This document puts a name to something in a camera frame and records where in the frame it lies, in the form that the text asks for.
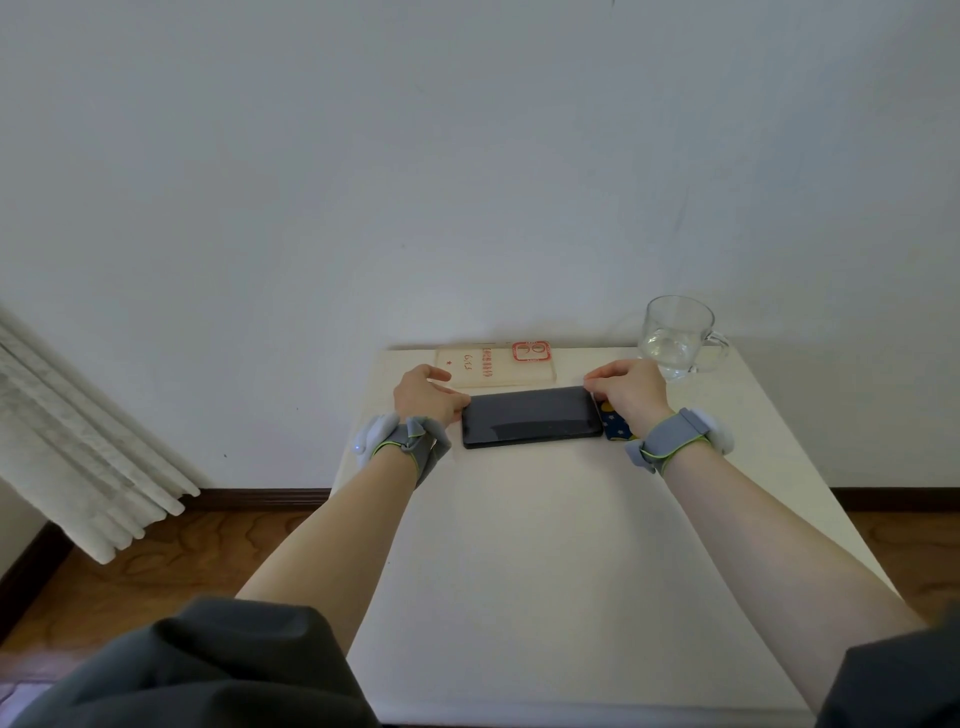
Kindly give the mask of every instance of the forearm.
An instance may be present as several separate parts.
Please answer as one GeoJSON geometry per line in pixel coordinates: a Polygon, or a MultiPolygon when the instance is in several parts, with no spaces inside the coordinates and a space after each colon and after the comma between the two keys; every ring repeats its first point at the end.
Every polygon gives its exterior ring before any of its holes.
{"type": "Polygon", "coordinates": [[[707,443],[664,478],[751,624],[819,710],[849,647],[924,627],[879,578],[707,443]]]}
{"type": "Polygon", "coordinates": [[[280,544],[237,598],[315,608],[346,654],[416,483],[410,455],[382,448],[280,544]]]}

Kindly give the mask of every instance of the glass mug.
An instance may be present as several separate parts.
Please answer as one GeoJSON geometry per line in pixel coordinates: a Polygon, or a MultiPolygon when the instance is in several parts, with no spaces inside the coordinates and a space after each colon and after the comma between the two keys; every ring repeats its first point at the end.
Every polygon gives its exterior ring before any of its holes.
{"type": "Polygon", "coordinates": [[[727,358],[730,342],[713,330],[715,321],[713,311],[687,296],[653,299],[647,304],[643,332],[637,344],[640,357],[656,359],[667,381],[716,369],[727,358]],[[694,363],[704,345],[720,350],[708,368],[694,363]]]}

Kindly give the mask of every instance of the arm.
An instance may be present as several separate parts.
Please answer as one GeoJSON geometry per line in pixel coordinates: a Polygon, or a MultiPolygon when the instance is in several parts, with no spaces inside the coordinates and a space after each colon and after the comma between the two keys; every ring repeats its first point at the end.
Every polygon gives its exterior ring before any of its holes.
{"type": "MultiPolygon", "coordinates": [[[[652,360],[621,360],[584,386],[639,438],[673,414],[652,360]]],[[[754,629],[819,711],[848,648],[925,627],[869,569],[710,445],[681,449],[664,480],[754,629]]]]}
{"type": "MultiPolygon", "coordinates": [[[[428,381],[450,374],[420,365],[394,390],[400,418],[423,415],[444,425],[459,419],[469,397],[428,381]]],[[[328,503],[280,544],[237,594],[240,599],[314,607],[337,644],[350,649],[387,561],[417,466],[400,448],[384,447],[328,503]]]]}

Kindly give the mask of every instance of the wrist strap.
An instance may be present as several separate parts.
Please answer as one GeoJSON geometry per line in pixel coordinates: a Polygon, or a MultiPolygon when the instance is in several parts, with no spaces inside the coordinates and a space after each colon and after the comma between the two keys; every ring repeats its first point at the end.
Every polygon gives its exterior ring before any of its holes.
{"type": "Polygon", "coordinates": [[[709,426],[695,413],[684,408],[650,430],[642,443],[633,440],[626,445],[627,454],[650,473],[663,474],[663,468],[680,449],[697,440],[706,439],[709,426]]]}
{"type": "Polygon", "coordinates": [[[396,445],[414,459],[418,486],[450,450],[446,429],[439,422],[429,417],[408,417],[401,423],[396,412],[372,418],[357,433],[353,451],[360,467],[385,445],[396,445]]]}

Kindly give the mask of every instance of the gray sleeve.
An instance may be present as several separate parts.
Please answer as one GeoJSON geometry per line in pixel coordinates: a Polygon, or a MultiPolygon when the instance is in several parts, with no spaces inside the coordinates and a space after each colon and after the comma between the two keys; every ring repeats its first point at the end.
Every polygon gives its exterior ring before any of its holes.
{"type": "Polygon", "coordinates": [[[819,728],[960,725],[960,610],[932,629],[847,651],[819,728]]]}
{"type": "Polygon", "coordinates": [[[29,706],[16,728],[378,725],[316,610],[198,599],[117,638],[29,706]]]}

